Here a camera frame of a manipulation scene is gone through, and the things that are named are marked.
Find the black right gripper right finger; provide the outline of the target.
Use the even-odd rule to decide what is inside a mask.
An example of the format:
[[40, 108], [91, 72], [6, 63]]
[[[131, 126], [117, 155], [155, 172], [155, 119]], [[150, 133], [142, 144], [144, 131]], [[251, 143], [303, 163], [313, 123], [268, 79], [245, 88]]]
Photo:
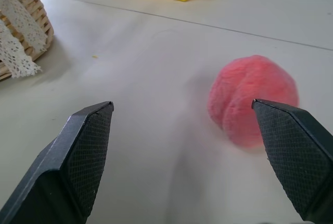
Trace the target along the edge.
[[302, 220], [332, 223], [332, 134], [308, 111], [255, 99], [267, 158]]

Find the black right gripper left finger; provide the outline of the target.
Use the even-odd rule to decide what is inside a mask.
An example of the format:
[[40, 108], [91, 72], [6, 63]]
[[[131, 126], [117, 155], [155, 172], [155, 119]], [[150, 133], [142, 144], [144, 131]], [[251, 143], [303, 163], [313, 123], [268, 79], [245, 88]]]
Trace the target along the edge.
[[1, 223], [86, 223], [108, 151], [111, 101], [71, 115], [1, 209]]

